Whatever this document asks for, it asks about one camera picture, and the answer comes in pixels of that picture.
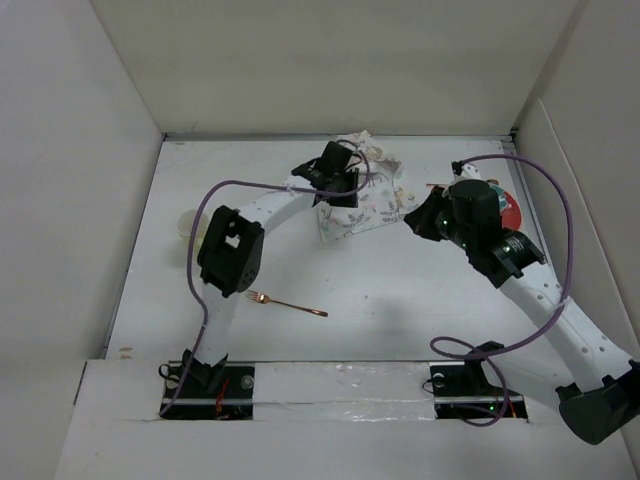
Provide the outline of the patterned animal print cloth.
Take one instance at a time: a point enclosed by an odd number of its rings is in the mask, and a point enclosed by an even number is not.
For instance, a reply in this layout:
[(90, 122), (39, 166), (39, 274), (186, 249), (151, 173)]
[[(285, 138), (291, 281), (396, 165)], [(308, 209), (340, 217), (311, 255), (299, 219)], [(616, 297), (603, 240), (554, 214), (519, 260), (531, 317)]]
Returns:
[(417, 195), (401, 160), (366, 130), (342, 139), (360, 147), (369, 161), (371, 173), (367, 186), (358, 193), (356, 208), (320, 204), (318, 225), (323, 243), (392, 225), (418, 207)]

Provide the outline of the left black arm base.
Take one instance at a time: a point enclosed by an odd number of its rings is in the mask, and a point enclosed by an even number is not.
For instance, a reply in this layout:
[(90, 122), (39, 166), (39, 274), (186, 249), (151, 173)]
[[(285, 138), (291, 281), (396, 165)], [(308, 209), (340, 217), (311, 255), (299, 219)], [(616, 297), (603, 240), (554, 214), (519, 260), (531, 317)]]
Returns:
[(164, 382), (159, 416), (183, 421), (251, 420), (256, 365), (228, 362), (227, 358), (210, 365), (194, 359), (180, 383), (190, 354), (186, 349), (180, 361), (158, 367)]

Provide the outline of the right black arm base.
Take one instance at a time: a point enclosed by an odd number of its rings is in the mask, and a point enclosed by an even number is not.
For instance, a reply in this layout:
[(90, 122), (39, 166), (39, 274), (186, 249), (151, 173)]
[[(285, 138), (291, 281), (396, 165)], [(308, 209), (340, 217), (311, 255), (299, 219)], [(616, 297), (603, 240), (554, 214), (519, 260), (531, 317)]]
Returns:
[(467, 425), (487, 427), (495, 425), (500, 419), (519, 419), (528, 421), (529, 415), (524, 398), (509, 390), (504, 395), (506, 383), (503, 378), (488, 380), (484, 367), (494, 373), (494, 364), (484, 359), (468, 360), (467, 355), (480, 352), (492, 352), (503, 348), (495, 341), (478, 346), (453, 337), (436, 337), (430, 347), (435, 349), (438, 342), (451, 342), (466, 347), (466, 354), (446, 354), (447, 361), (435, 361), (429, 364), (429, 377), (421, 389), (435, 401), (436, 418), (461, 420)]

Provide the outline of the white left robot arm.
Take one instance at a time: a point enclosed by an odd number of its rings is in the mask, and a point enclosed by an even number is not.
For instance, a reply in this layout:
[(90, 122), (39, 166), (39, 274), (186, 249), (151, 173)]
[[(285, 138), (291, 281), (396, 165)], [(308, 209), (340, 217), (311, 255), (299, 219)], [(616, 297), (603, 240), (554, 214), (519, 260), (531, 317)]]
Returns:
[(226, 186), (262, 189), (266, 193), (243, 207), (218, 207), (204, 239), (195, 250), (189, 239), (187, 284), (203, 311), (194, 346), (185, 352), (179, 383), (201, 396), (216, 394), (223, 384), (228, 358), (227, 336), (239, 295), (249, 289), (261, 267), (264, 241), (293, 216), (321, 202), (355, 208), (368, 181), (369, 162), (346, 139), (329, 142), (322, 154), (295, 167), (278, 185), (225, 180), (207, 192), (196, 210), (192, 234), (212, 196)]

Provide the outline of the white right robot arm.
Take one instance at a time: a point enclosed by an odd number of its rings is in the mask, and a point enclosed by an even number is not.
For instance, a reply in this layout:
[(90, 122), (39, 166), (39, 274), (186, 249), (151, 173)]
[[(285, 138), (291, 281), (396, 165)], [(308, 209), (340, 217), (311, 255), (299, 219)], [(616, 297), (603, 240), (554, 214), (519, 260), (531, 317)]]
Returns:
[(466, 179), (435, 187), (404, 221), (424, 239), (460, 247), (471, 266), (542, 332), (565, 365), (554, 372), (487, 342), (476, 350), (489, 356), (462, 369), (468, 390), (483, 394), (505, 386), (558, 412), (590, 445), (638, 416), (638, 362), (564, 295), (536, 245), (503, 226), (498, 194), (488, 182)]

